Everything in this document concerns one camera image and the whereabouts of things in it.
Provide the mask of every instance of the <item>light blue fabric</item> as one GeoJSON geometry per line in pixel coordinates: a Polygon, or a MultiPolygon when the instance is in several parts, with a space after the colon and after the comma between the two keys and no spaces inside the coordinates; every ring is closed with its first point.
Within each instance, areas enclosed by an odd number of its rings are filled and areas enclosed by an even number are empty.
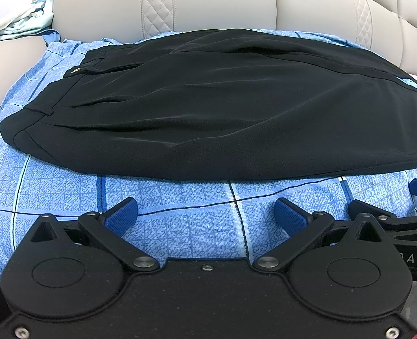
{"type": "Polygon", "coordinates": [[[42,36],[42,38],[45,40],[45,44],[47,47],[52,42],[59,42],[61,39],[61,35],[58,31],[54,29],[44,29],[38,33],[36,33],[37,36],[42,36]]]}
{"type": "Polygon", "coordinates": [[[36,10],[26,18],[9,24],[0,31],[0,40],[31,36],[51,26],[53,20],[53,0],[36,0],[32,2],[36,10]]]}
{"type": "MultiPolygon", "coordinates": [[[[353,45],[319,34],[266,32],[353,45]]],[[[50,82],[61,79],[88,50],[118,44],[110,39],[52,42],[42,59],[8,91],[0,107],[0,121],[34,99],[50,82]]],[[[417,214],[417,197],[411,198],[408,183],[416,177],[417,169],[262,182],[176,182],[87,175],[18,152],[0,136],[0,274],[37,215],[45,212],[60,220],[74,220],[89,210],[103,212],[126,197],[134,197],[139,216],[124,239],[160,263],[167,257],[248,256],[252,261],[287,238],[273,218],[277,198],[286,197],[308,212],[325,210],[342,220],[348,218],[347,203],[353,198],[399,216],[412,216],[417,214]]]]}
{"type": "Polygon", "coordinates": [[[417,83],[415,83],[411,79],[401,79],[401,78],[398,78],[398,79],[400,79],[401,81],[405,82],[406,84],[412,85],[414,88],[417,88],[417,83]]]}

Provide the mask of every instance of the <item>quilted diamond stitching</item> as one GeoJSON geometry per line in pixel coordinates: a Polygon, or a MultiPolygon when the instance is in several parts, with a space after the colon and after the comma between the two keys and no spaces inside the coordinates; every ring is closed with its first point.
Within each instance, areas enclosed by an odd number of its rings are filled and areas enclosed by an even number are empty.
{"type": "Polygon", "coordinates": [[[142,0],[145,38],[173,30],[172,0],[142,0]]]}
{"type": "Polygon", "coordinates": [[[372,14],[367,0],[359,0],[357,3],[358,14],[358,35],[357,43],[363,47],[370,49],[372,47],[372,14]]]}

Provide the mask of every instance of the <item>circular cap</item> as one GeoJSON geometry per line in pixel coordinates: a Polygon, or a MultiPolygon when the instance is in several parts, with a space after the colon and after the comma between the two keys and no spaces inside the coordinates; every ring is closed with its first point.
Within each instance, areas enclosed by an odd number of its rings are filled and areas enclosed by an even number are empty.
{"type": "Polygon", "coordinates": [[[14,330],[14,335],[19,339],[28,339],[29,331],[26,328],[16,328],[14,330]]]}
{"type": "Polygon", "coordinates": [[[138,268],[150,268],[154,266],[155,259],[150,256],[141,256],[133,261],[133,265],[138,268]]]}
{"type": "Polygon", "coordinates": [[[203,271],[212,271],[214,269],[213,265],[202,265],[203,271]]]}
{"type": "Polygon", "coordinates": [[[85,275],[85,266],[72,258],[51,258],[33,269],[33,278],[42,286],[63,288],[71,286],[85,275]]]}
{"type": "Polygon", "coordinates": [[[385,332],[386,339],[397,339],[400,336],[398,328],[390,328],[385,332]]]}
{"type": "Polygon", "coordinates": [[[279,260],[271,256],[263,256],[257,260],[257,265],[261,268],[275,268],[279,265],[279,260]]]}
{"type": "Polygon", "coordinates": [[[378,267],[361,258],[341,258],[328,266],[328,275],[334,282],[351,288],[369,286],[381,275],[378,267]]]}

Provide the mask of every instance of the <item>blue cloth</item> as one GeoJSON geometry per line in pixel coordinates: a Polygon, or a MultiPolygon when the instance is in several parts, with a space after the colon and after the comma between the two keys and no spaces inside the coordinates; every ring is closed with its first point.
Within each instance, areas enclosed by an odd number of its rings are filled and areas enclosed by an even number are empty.
{"type": "Polygon", "coordinates": [[[39,34],[51,26],[53,20],[53,0],[36,0],[31,3],[34,12],[16,20],[0,30],[0,40],[39,34]]]}
{"type": "Polygon", "coordinates": [[[58,31],[48,28],[36,33],[36,35],[42,36],[43,40],[45,40],[45,44],[47,47],[50,43],[59,42],[59,40],[61,39],[61,35],[58,31]]]}
{"type": "MultiPolygon", "coordinates": [[[[265,32],[356,46],[327,35],[265,32]]],[[[50,43],[42,59],[8,91],[0,107],[0,121],[34,99],[49,83],[61,79],[88,50],[107,45],[119,42],[50,43]]],[[[348,219],[347,203],[354,198],[399,216],[412,216],[417,214],[417,197],[411,198],[408,183],[416,177],[417,169],[262,182],[177,182],[89,175],[18,152],[0,136],[0,274],[37,215],[45,212],[54,213],[59,220],[74,220],[89,210],[103,212],[126,197],[134,197],[138,219],[123,237],[161,264],[167,257],[248,257],[252,261],[288,238],[273,217],[273,205],[279,197],[308,212],[325,210],[340,220],[348,219]]]]}

